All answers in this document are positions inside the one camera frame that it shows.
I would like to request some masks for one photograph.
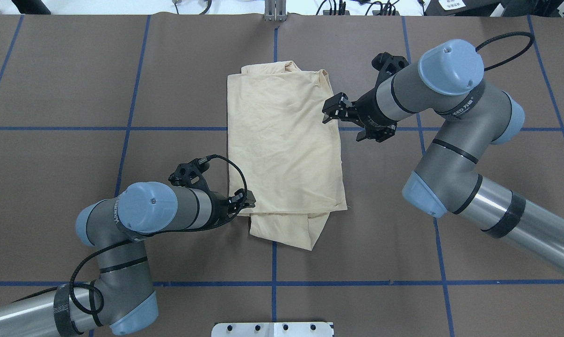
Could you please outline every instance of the white mounting plate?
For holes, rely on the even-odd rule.
[[[211,337],[333,337],[333,336],[334,336],[334,323],[332,322],[219,323],[216,324],[211,330]]]

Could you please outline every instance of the cloth fold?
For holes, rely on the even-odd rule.
[[[332,211],[347,209],[338,122],[322,124],[333,96],[325,70],[293,61],[244,66],[228,76],[228,156],[257,200],[250,233],[312,250]],[[243,183],[230,172],[230,191]]]

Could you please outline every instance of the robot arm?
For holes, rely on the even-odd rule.
[[[70,337],[102,325],[109,325],[115,335],[126,335],[152,324],[158,305],[144,240],[159,233],[217,228],[242,209],[254,207],[246,184],[233,197],[209,190],[202,174],[213,158],[238,169],[218,155],[197,158],[170,175],[173,187],[134,183],[120,196],[84,209],[76,232],[96,253],[83,260],[69,284],[0,308],[0,336]],[[83,288],[73,286],[84,262],[94,256],[100,277]]]
[[[323,122],[354,122],[365,128],[357,141],[381,142],[395,134],[397,122],[434,109],[445,122],[406,182],[405,199],[436,218],[461,215],[564,273],[564,219],[475,173],[487,147],[509,141],[524,121],[521,106],[483,79],[475,47],[450,40],[415,64],[383,53],[372,65],[380,71],[376,87],[356,102],[344,93],[330,98]]]

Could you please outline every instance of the blue joint cap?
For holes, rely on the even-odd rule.
[[[521,131],[523,127],[523,123],[525,122],[525,111],[519,103],[515,102],[513,98],[508,94],[508,92],[504,92],[508,99],[511,101],[511,120],[508,122],[506,126],[505,132],[503,132],[500,137],[492,141],[492,145],[500,145],[504,144],[507,141],[511,140],[515,137],[516,134]]]
[[[126,228],[139,233],[162,230],[178,211],[174,191],[160,182],[137,182],[128,186],[118,201],[118,216]]]
[[[116,336],[128,335],[147,328],[155,322],[158,315],[158,299],[155,292],[152,292],[141,304],[109,327]]]
[[[448,212],[442,201],[414,171],[411,172],[409,180],[406,181],[405,187],[402,189],[402,196],[415,207],[434,218],[440,218]]]
[[[87,236],[87,221],[89,220],[89,216],[91,215],[91,212],[93,212],[93,209],[96,207],[96,205],[102,203],[105,200],[107,199],[101,200],[98,203],[94,203],[93,205],[86,207],[81,211],[81,213],[79,213],[76,218],[76,235],[78,235],[79,239],[89,247],[93,247],[93,243],[91,243],[89,236]]]
[[[449,40],[426,51],[417,70],[428,88],[448,96],[466,94],[484,78],[481,56],[464,40]]]

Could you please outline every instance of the grid line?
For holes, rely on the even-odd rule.
[[[10,55],[12,54],[12,50],[14,49],[14,44],[16,42],[16,38],[18,37],[18,32],[20,32],[20,28],[22,26],[23,20],[24,20],[24,15],[21,15],[20,19],[18,20],[18,25],[16,26],[16,29],[14,31],[14,36],[12,36],[12,41],[10,42],[10,47],[8,48],[8,52],[6,53],[6,58],[4,59],[4,63],[1,65],[0,83],[1,83],[2,77],[4,77],[4,71],[6,70],[6,67],[8,66],[8,60],[10,59]]]
[[[278,62],[278,29],[274,28],[274,62]],[[278,243],[272,241],[272,322],[278,320]]]
[[[534,33],[534,24],[532,23],[532,17],[530,15],[528,15],[528,25],[529,25],[529,32],[532,33],[535,36]],[[543,66],[543,61],[542,61],[542,56],[540,55],[540,50],[538,47],[538,39],[534,39],[534,49],[536,51],[536,56],[538,58],[538,63],[540,65],[540,70],[542,71],[542,76],[543,79],[546,83],[546,86],[548,88],[548,93],[550,95],[550,100],[552,101],[552,105],[554,107],[554,113],[556,113],[556,117],[558,119],[558,124],[560,125],[560,131],[563,133],[563,138],[564,138],[564,123],[563,123],[563,119],[560,116],[560,111],[558,110],[558,105],[556,104],[556,99],[554,98],[554,92],[552,91],[552,86],[550,85],[550,81],[548,79],[548,75],[546,75],[546,70]]]
[[[406,19],[404,16],[400,17],[402,20],[402,32],[405,36],[406,58],[411,63],[411,51],[409,48],[409,35],[406,28]],[[425,155],[426,148],[423,139],[423,127],[421,125],[421,117],[419,113],[417,117],[417,130],[419,132],[419,143],[421,144],[421,155]],[[438,265],[440,267],[440,277],[442,278],[442,292],[444,293],[444,306],[446,308],[446,318],[448,322],[448,332],[450,337],[455,337],[455,327],[453,326],[453,312],[450,307],[450,296],[448,294],[448,285],[446,282],[446,271],[444,269],[444,257],[442,255],[442,242],[440,240],[440,230],[438,229],[438,220],[434,218],[434,232],[436,234],[436,252],[438,253]]]
[[[41,132],[226,132],[226,126],[0,126],[0,131],[41,131]],[[360,132],[358,126],[340,126],[341,132]],[[438,126],[398,126],[400,132],[437,132]],[[522,132],[562,132],[564,128],[521,128]]]
[[[61,286],[68,281],[0,281],[0,286]],[[215,286],[267,286],[272,281],[156,281],[153,286],[160,288],[201,288]],[[512,285],[555,285],[564,284],[564,279],[449,279],[403,280],[403,281],[276,281],[276,286],[512,286]]]
[[[126,160],[126,151],[128,150],[128,140],[130,139],[130,128],[132,127],[132,118],[134,117],[134,108],[137,103],[138,83],[141,81],[141,71],[143,70],[143,58],[145,56],[145,47],[147,45],[147,34],[149,34],[149,23],[151,15],[147,15],[147,23],[145,24],[145,35],[143,36],[143,46],[141,47],[141,56],[138,60],[137,78],[135,79],[134,90],[132,92],[132,101],[130,102],[130,114],[128,115],[128,124],[126,125],[126,136],[124,136],[124,145],[122,147],[122,157],[120,158],[120,167],[118,168],[118,178],[116,180],[116,190],[114,197],[120,194],[120,184],[122,183],[122,171],[124,170],[124,160]]]

